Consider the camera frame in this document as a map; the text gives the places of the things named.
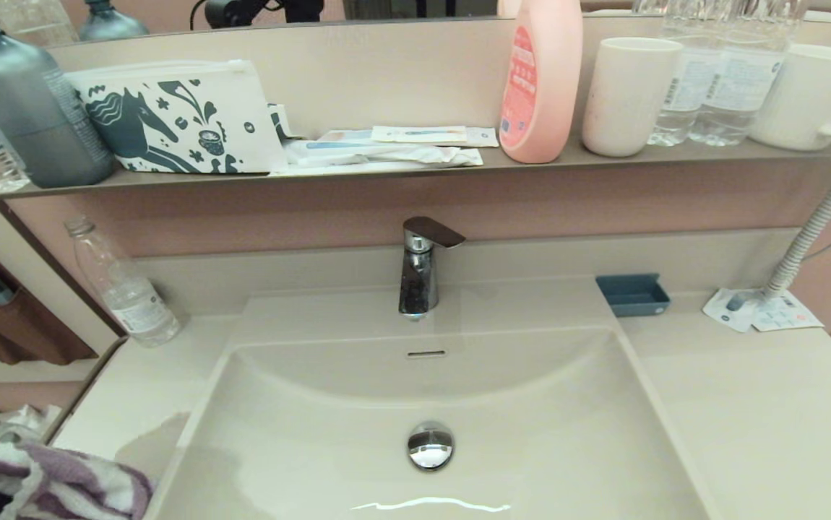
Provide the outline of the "purple white striped towel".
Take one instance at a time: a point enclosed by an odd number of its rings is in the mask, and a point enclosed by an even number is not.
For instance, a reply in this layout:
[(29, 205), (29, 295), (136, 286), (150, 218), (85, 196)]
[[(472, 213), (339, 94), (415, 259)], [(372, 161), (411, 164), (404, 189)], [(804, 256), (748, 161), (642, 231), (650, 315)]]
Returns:
[(141, 471), (85, 452), (0, 442), (0, 520), (144, 520), (155, 487)]

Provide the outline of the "chrome faucet with dark handle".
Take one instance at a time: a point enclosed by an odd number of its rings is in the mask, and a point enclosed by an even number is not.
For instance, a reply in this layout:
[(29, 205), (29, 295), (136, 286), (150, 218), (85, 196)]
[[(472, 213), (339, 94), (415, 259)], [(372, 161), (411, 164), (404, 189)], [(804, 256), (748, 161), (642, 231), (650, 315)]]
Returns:
[(431, 217), (415, 216), (403, 222), (403, 257), (398, 312), (411, 321), (425, 319), (439, 302), (436, 283), (436, 247), (451, 249), (466, 237)]

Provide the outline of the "beige rectangular sink basin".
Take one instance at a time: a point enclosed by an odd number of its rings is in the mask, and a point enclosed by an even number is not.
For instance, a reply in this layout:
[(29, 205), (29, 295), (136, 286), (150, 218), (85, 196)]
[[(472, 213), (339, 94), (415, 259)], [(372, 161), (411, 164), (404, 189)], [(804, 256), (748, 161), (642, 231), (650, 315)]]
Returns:
[[(723, 520), (591, 279), (245, 306), (147, 520)], [(447, 425), (441, 470), (407, 455)]]

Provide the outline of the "pack of small water bottles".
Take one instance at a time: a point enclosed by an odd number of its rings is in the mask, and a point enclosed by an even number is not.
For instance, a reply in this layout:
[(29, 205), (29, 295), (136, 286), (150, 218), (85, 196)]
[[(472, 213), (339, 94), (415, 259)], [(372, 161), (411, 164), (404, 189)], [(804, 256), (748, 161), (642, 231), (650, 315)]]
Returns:
[(62, 412), (63, 409), (55, 405), (49, 405), (45, 410), (25, 405), (19, 410), (0, 412), (0, 442), (43, 442)]

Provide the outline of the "brown hanging holder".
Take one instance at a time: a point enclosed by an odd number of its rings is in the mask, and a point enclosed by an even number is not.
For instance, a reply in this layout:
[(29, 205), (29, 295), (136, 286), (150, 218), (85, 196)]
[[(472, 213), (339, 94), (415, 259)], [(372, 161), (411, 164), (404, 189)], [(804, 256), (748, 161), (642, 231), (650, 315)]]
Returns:
[(0, 362), (65, 366), (98, 354), (0, 263), (0, 280), (14, 293), (0, 304)]

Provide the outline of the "capless clear plastic bottle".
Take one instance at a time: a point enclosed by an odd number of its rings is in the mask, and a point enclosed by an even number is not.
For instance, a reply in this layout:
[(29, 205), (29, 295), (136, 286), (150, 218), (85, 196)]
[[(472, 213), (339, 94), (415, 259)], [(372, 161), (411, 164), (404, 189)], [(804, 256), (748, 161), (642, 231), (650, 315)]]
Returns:
[(64, 222), (87, 286), (142, 346), (172, 340), (181, 323), (137, 264), (84, 214)]

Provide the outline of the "grey bottle with teal cap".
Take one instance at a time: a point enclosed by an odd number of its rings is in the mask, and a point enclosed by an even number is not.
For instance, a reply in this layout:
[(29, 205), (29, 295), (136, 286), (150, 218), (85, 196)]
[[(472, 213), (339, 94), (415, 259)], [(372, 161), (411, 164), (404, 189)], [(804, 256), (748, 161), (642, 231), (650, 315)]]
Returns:
[(48, 51), (0, 27), (0, 138), (42, 189), (111, 177), (114, 157)]

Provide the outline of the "white pouch with blue horse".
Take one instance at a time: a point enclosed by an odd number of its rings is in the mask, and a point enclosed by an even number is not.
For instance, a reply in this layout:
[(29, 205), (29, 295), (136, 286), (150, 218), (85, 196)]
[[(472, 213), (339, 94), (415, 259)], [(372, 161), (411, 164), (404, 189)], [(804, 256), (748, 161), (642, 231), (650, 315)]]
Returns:
[(80, 70), (68, 79), (129, 171), (263, 174), (287, 168), (250, 61), (158, 61)]

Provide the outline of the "flat white toiletry packet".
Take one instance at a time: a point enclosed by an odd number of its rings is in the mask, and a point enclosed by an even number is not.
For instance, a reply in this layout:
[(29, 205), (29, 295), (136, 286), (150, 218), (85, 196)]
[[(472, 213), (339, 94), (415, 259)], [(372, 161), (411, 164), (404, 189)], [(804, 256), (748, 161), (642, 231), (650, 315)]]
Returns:
[(426, 164), (425, 162), (390, 161), (390, 162), (359, 162), (352, 165), (330, 165), (329, 167), (300, 167), (288, 165), (286, 169), (268, 174), (268, 178), (286, 177), (313, 177), (313, 176), (342, 176), (342, 175), (370, 175), (378, 173), (410, 173), (426, 169), (459, 168), (459, 164)]

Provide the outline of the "crumpled white toiletry packet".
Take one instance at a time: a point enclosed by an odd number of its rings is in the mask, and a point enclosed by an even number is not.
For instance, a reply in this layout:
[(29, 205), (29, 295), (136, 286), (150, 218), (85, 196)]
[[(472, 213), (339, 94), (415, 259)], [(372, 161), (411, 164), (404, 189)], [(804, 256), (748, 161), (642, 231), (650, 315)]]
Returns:
[(350, 141), (291, 139), (283, 144), (288, 162), (300, 168), (350, 167), (369, 163), (415, 163), (434, 167), (481, 167), (481, 153), (457, 146), (364, 144)]

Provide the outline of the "small beige toiletry packet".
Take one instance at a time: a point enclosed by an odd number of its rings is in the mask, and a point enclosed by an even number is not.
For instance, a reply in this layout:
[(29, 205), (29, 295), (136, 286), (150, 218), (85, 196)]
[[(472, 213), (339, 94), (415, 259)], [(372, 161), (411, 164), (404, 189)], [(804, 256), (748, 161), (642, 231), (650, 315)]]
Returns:
[(468, 128), (449, 127), (388, 127), (374, 126), (371, 138), (376, 142), (393, 144), (464, 144), (468, 141)]

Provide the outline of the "blue soap tray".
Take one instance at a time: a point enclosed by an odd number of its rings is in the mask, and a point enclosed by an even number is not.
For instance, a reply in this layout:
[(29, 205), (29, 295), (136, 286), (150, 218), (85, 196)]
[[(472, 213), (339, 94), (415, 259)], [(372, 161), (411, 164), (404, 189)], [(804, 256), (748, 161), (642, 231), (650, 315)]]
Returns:
[(596, 277), (596, 284), (614, 316), (656, 316), (672, 303), (659, 280), (658, 273), (604, 275)]

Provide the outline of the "pink lotion bottle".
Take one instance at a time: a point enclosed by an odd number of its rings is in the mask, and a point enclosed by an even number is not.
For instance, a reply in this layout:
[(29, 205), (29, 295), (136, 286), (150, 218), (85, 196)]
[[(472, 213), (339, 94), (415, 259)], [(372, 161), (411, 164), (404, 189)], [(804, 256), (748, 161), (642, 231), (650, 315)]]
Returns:
[(522, 0), (499, 111), (499, 145), (522, 164), (551, 163), (574, 121), (584, 17), (580, 0)]

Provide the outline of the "white handleless cup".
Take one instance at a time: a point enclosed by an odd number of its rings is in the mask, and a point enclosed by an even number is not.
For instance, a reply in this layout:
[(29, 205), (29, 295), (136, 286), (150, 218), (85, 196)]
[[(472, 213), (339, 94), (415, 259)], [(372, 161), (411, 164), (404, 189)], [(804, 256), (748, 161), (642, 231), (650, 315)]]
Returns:
[(587, 151), (621, 158), (646, 147), (683, 50), (657, 38), (600, 42), (582, 122)]

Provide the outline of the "brown wall shelf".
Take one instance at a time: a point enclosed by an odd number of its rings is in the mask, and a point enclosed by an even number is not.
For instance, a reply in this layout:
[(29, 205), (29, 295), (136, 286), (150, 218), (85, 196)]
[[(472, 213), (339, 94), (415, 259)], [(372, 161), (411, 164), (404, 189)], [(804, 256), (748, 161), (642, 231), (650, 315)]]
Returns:
[(561, 152), (557, 161), (547, 164), (529, 165), (515, 162), (499, 149), (482, 149), (481, 167), (461, 167), (449, 169), (426, 169), (410, 173), (378, 173), (370, 175), (313, 175), (313, 177), (268, 178), (266, 174), (175, 174), (155, 172), (131, 172), (117, 170), (108, 180), (92, 186), (71, 188), (38, 188), (27, 186), (15, 192), (0, 194), (0, 201), (26, 199), (46, 196), (81, 194), (82, 192), (107, 192), (123, 190), (145, 190), (151, 188), (167, 189), (175, 186), (197, 186), (198, 184), (252, 184), (252, 183), (286, 183), (332, 180), (379, 180), (379, 178), (428, 178), (449, 176), (478, 176), (500, 173), (538, 173), (545, 171), (587, 171), (609, 168), (640, 168), (654, 165), (710, 164), (718, 162), (763, 162), (778, 160), (812, 160), (831, 161), (831, 145), (822, 151), (797, 152), (782, 150), (745, 141), (739, 146), (713, 147), (696, 142), (687, 142), (679, 146), (650, 146), (634, 157), (611, 158), (600, 157), (588, 152), (581, 139), (572, 137), (567, 147)]

